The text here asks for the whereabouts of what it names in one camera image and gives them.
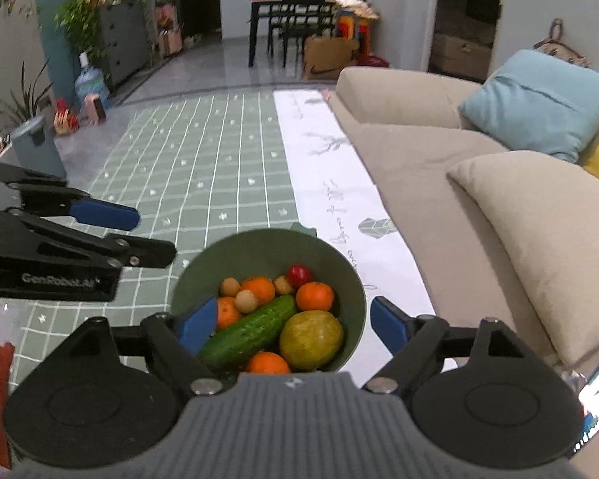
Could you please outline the brown longan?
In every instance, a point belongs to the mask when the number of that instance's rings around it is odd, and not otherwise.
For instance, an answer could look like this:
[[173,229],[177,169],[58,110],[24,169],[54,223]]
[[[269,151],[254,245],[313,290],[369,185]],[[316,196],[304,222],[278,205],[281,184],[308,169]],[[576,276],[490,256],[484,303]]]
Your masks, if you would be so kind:
[[241,290],[234,298],[234,306],[242,315],[251,314],[260,306],[258,297],[250,290]]
[[241,291],[241,284],[237,279],[225,278],[219,284],[219,294],[221,296],[235,297]]
[[293,285],[289,281],[288,277],[284,275],[279,276],[274,281],[274,286],[278,295],[292,295],[294,293]]

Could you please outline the brown longan front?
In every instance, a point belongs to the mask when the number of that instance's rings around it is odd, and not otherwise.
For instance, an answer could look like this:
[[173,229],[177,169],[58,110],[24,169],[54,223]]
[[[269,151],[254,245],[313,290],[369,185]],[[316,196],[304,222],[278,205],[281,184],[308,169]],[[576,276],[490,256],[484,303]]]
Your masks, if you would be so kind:
[[260,306],[258,297],[250,290],[241,290],[234,298],[234,306],[242,315],[251,314]]

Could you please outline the red tomato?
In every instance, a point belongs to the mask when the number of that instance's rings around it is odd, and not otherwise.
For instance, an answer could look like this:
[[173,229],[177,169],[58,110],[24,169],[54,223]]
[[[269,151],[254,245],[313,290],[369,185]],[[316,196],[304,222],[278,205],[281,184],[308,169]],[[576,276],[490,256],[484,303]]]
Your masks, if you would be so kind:
[[292,265],[286,273],[291,287],[295,290],[313,280],[313,273],[305,265]]

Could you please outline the grey trash bin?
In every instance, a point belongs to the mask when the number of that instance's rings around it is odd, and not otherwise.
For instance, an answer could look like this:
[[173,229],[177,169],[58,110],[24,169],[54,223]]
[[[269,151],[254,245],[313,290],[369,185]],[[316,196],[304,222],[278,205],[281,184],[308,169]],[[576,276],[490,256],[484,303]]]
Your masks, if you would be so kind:
[[36,116],[18,125],[10,133],[10,140],[20,166],[24,169],[60,178],[67,177],[54,135],[44,116]]

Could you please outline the green cucumber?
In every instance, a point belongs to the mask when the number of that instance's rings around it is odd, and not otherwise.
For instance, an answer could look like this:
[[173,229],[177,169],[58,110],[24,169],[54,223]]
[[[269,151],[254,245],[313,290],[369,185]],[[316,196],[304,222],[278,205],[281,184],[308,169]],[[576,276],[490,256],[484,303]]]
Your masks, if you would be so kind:
[[213,372],[238,369],[278,340],[286,322],[297,312],[292,295],[279,296],[211,336],[196,358]]

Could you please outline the orange tangerine left front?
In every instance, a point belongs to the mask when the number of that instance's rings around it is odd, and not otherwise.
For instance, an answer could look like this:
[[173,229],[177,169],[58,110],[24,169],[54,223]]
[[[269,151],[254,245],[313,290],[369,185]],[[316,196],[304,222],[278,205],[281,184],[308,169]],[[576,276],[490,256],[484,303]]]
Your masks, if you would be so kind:
[[236,299],[232,296],[222,296],[216,301],[217,319],[216,330],[222,331],[242,319],[242,314],[236,306]]

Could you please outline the orange tangerine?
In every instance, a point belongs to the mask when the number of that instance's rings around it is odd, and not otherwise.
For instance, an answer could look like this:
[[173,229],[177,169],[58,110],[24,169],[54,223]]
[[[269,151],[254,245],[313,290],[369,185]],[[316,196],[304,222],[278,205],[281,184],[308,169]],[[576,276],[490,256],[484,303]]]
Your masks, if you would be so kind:
[[251,277],[241,282],[243,290],[252,291],[260,301],[260,306],[270,303],[276,297],[274,283],[265,276]]
[[334,300],[335,294],[330,285],[317,281],[303,284],[295,295],[296,304],[301,311],[330,311]]
[[236,299],[232,296],[222,296],[216,301],[217,319],[216,330],[222,331],[242,319],[242,314],[236,306]]
[[254,374],[290,374],[291,368],[280,355],[261,351],[249,360],[245,371]]

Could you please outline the orange tangerine back left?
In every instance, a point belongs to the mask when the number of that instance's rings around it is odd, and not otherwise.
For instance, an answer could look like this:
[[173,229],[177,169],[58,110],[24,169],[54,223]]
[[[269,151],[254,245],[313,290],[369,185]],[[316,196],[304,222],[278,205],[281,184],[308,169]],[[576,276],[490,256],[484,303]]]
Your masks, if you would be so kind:
[[241,282],[243,290],[252,291],[260,301],[260,306],[270,303],[276,297],[274,283],[265,276],[251,277]]

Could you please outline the green plastic bowl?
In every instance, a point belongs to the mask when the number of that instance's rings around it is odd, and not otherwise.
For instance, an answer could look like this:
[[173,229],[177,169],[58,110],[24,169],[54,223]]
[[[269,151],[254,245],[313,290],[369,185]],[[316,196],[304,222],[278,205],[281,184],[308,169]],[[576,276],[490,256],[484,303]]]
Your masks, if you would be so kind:
[[337,371],[354,354],[362,338],[368,306],[365,290],[350,261],[330,244],[295,224],[291,229],[255,229],[212,243],[182,272],[171,299],[174,316],[188,316],[219,295],[226,278],[274,280],[294,265],[310,270],[313,279],[330,285],[335,299],[331,313],[342,323],[345,340],[322,371]]

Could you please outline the green checked tablecloth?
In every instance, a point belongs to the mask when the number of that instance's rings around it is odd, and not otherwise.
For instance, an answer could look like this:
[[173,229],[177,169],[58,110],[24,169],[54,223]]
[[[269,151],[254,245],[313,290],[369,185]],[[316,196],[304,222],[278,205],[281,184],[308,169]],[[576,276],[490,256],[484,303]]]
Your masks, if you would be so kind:
[[91,193],[135,206],[138,233],[171,240],[177,258],[166,269],[125,270],[110,303],[4,302],[0,328],[16,329],[12,386],[90,317],[136,325],[166,310],[193,258],[245,230],[315,229],[367,296],[412,316],[434,309],[377,184],[317,91],[207,94],[139,110]]

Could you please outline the green potted plant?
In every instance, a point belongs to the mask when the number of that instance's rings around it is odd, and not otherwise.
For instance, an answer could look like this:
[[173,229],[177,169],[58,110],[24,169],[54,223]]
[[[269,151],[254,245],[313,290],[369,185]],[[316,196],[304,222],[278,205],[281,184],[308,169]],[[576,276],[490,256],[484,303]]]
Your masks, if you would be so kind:
[[86,53],[95,65],[106,57],[100,28],[100,11],[122,3],[143,3],[145,0],[63,0],[55,15],[58,29],[77,54]]

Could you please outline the beige cushion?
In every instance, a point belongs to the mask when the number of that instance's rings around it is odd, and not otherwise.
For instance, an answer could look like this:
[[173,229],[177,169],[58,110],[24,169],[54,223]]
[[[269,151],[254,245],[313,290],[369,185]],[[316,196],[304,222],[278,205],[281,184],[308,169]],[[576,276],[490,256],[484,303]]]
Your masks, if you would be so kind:
[[599,350],[599,180],[534,151],[484,154],[448,172],[508,253],[566,366]]

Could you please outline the beige sofa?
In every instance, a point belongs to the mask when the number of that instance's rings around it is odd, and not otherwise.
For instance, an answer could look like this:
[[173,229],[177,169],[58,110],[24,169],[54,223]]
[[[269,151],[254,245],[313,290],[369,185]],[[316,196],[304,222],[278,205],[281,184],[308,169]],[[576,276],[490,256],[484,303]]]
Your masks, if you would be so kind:
[[599,478],[599,432],[580,451],[579,392],[599,350],[566,366],[502,242],[448,172],[511,150],[460,114],[477,85],[417,71],[348,67],[329,104],[450,325],[440,372],[406,395],[415,426],[442,451],[532,473],[565,457]]

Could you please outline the dark dining table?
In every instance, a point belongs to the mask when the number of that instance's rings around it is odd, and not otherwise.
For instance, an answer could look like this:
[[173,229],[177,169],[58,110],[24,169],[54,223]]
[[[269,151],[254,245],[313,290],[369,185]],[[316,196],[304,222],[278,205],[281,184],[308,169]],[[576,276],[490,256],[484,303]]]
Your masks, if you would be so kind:
[[304,55],[306,41],[325,32],[334,36],[335,3],[333,0],[249,0],[250,30],[248,66],[255,65],[258,27],[267,22],[267,53],[274,56],[274,39],[282,41],[282,66],[288,63],[289,43],[295,44],[296,56]]

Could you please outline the brown bag on sofa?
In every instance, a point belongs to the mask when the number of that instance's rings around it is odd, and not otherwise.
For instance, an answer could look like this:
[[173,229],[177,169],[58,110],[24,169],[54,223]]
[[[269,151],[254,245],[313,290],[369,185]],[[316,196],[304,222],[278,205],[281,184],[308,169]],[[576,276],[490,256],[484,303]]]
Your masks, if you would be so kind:
[[591,63],[587,57],[565,44],[563,36],[564,22],[561,18],[554,18],[549,26],[549,36],[535,44],[534,50],[559,58],[570,65],[590,68]]

